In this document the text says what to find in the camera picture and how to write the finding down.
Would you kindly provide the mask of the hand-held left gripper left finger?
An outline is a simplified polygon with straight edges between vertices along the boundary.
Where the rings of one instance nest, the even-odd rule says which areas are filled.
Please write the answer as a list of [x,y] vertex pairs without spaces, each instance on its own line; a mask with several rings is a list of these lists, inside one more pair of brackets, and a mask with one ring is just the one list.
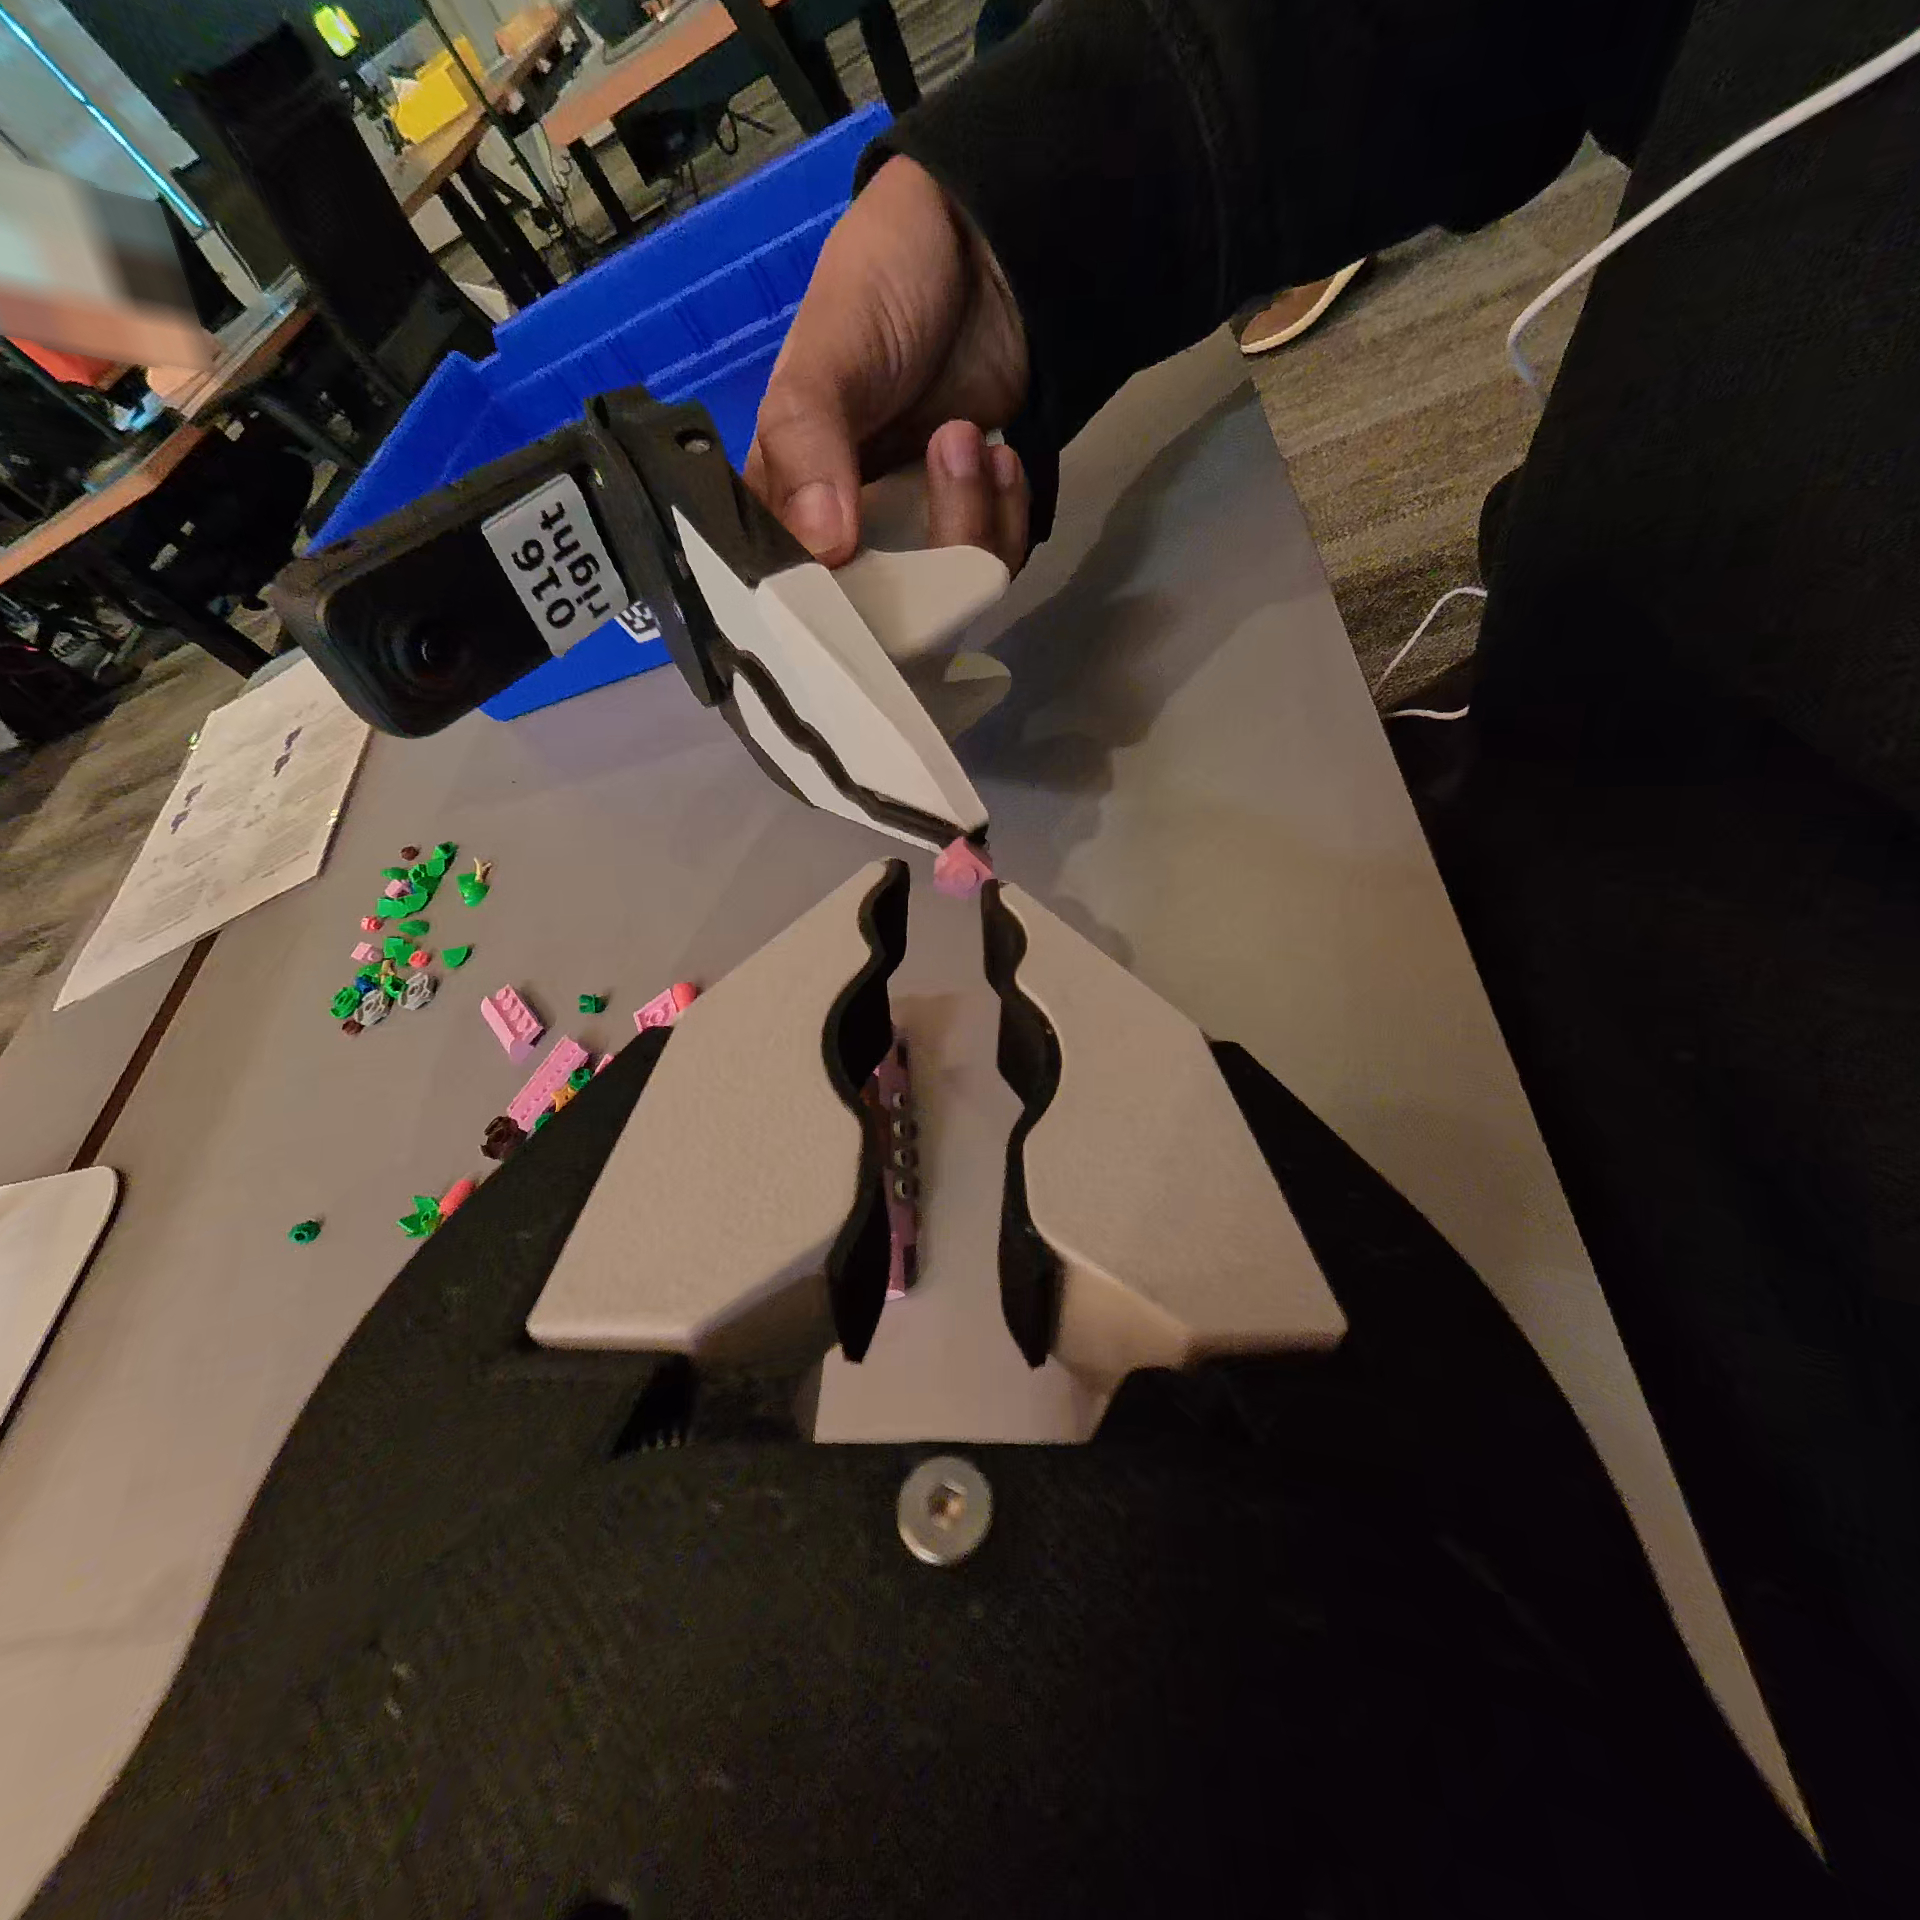
[[529,1376],[678,1375],[720,1425],[815,1440],[829,1356],[867,1356],[897,1160],[869,1082],[895,1045],[911,869],[869,862],[657,1044],[529,1314]]

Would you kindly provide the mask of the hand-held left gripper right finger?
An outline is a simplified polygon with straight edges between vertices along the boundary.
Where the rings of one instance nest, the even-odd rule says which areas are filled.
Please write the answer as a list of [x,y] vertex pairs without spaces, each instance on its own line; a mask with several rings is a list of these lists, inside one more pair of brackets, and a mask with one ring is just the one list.
[[1203,1028],[1015,886],[948,1092],[948,1437],[1082,1441],[1141,1372],[1324,1356],[1346,1315]]

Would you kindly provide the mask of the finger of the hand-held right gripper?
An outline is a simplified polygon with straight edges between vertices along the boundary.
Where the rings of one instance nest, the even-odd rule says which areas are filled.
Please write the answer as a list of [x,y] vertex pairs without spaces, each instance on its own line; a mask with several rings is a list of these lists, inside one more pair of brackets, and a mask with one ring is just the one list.
[[778,684],[759,687],[752,677],[733,677],[724,699],[724,716],[756,766],[769,781],[808,807],[833,813],[849,825],[872,829],[906,846],[948,846],[968,841],[968,830],[936,813],[908,807],[888,795],[843,789],[833,772],[843,768],[818,741],[799,740],[787,721]]
[[778,684],[798,737],[818,741],[843,772],[833,778],[985,836],[990,813],[924,700],[881,645],[823,564],[763,565],[721,549],[675,510],[675,539],[712,628],[711,666],[724,684],[752,677]]

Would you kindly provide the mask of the pink and brown toy assembly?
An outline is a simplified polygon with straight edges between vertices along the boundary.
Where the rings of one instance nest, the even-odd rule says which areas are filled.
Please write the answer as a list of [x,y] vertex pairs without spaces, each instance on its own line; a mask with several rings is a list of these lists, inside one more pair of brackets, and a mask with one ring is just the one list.
[[918,1107],[911,1088],[911,1057],[903,1032],[895,1032],[887,1054],[867,1082],[869,1107],[875,1114],[875,1152],[891,1239],[884,1300],[905,1300],[918,1279],[920,1263],[920,1155]]

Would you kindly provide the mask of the person's right forearm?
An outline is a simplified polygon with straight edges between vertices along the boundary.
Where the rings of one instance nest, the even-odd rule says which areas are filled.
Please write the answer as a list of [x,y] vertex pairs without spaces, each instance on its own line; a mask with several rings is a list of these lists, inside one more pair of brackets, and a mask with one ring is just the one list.
[[1006,430],[1055,464],[1137,372],[1243,302],[1631,157],[1681,2],[1043,4],[860,157],[918,163],[1022,325]]

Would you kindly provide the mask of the person's right hand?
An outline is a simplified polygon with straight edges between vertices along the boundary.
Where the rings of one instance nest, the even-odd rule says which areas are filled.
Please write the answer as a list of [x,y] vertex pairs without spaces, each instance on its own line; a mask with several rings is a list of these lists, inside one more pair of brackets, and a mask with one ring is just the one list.
[[924,473],[932,549],[1030,549],[1032,491],[1005,443],[1027,401],[1022,319],[994,252],[908,157],[888,157],[831,229],[760,397],[745,479],[819,564],[860,546],[860,493]]

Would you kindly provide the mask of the pink long toy brick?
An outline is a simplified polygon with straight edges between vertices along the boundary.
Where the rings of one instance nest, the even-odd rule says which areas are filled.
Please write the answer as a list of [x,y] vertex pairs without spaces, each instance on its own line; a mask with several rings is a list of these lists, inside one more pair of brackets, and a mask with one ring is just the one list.
[[561,1037],[551,1049],[543,1054],[539,1067],[535,1067],[516,1096],[509,1100],[504,1114],[510,1115],[526,1136],[531,1136],[541,1115],[551,1112],[551,1094],[568,1080],[578,1078],[581,1073],[587,1073],[592,1078],[593,1057],[585,1049],[585,1044],[574,1042],[571,1037]]

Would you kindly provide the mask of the blue plastic bin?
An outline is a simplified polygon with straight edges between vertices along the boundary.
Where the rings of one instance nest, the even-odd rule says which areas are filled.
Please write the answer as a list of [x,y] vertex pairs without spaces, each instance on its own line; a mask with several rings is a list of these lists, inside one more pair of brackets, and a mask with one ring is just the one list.
[[738,467],[856,163],[888,127],[887,109],[856,109],[518,312],[491,354],[451,352],[323,517],[314,549],[578,422],[592,395],[623,387],[699,407]]

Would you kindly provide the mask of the paper instruction sheet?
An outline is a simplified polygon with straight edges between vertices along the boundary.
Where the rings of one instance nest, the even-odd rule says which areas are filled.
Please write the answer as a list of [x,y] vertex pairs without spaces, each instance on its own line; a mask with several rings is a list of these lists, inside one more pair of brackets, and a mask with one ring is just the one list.
[[54,1009],[317,877],[369,740],[369,725],[299,652],[210,712]]

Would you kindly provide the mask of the pile of mixed tiny pieces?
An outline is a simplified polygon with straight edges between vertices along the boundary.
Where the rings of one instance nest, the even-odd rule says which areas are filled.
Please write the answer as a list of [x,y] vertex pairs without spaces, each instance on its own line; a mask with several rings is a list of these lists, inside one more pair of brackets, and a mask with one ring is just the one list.
[[400,846],[356,923],[350,968],[329,1019],[358,1037],[396,1014],[426,1009],[475,955],[468,919],[493,891],[493,862],[454,841]]

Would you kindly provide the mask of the wooden desk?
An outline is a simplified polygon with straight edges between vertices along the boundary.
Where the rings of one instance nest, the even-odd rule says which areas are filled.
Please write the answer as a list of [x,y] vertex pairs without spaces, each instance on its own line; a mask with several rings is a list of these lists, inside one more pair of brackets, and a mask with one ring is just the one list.
[[163,499],[177,473],[208,457],[218,438],[255,426],[299,451],[310,467],[347,467],[347,452],[287,405],[277,373],[320,312],[298,272],[275,276],[243,313],[216,335],[218,352],[205,372],[151,372],[156,397],[151,430],[134,438],[106,467],[100,488],[84,490],[56,514],[11,537],[1,553],[1,590],[21,595],[35,583],[77,581],[133,618],[155,618],[206,657],[249,679],[274,652],[151,568],[123,559],[126,517]]

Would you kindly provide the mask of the black cabinet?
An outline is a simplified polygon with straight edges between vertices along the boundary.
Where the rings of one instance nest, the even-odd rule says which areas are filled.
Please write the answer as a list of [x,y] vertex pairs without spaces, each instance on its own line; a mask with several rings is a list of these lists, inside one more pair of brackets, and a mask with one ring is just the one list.
[[339,85],[294,26],[277,23],[177,85],[266,206],[358,372],[408,397],[447,354],[491,354],[486,316],[423,248]]

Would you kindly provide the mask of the yellow box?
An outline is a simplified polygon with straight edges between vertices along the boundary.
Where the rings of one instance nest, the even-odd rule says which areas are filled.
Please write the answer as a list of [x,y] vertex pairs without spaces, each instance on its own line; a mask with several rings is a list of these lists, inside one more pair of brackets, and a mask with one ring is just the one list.
[[419,147],[434,138],[478,125],[484,118],[480,80],[484,60],[468,38],[438,45],[413,71],[392,80],[389,120],[403,147]]

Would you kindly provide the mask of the brown shoe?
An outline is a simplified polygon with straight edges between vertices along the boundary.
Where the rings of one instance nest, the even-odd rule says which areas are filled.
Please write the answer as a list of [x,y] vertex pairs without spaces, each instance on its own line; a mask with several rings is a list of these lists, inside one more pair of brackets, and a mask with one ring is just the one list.
[[1255,302],[1235,322],[1235,345],[1243,356],[1262,356],[1286,348],[1326,322],[1336,302],[1372,267],[1369,256],[1359,256],[1331,276],[1297,286],[1286,286],[1262,302]]

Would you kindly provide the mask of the white stand base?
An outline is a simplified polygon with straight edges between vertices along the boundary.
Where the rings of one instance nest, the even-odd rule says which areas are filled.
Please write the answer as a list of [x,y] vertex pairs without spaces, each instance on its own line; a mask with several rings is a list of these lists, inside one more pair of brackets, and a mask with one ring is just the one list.
[[1,1185],[1,1425],[27,1391],[120,1193],[120,1174],[98,1165]]

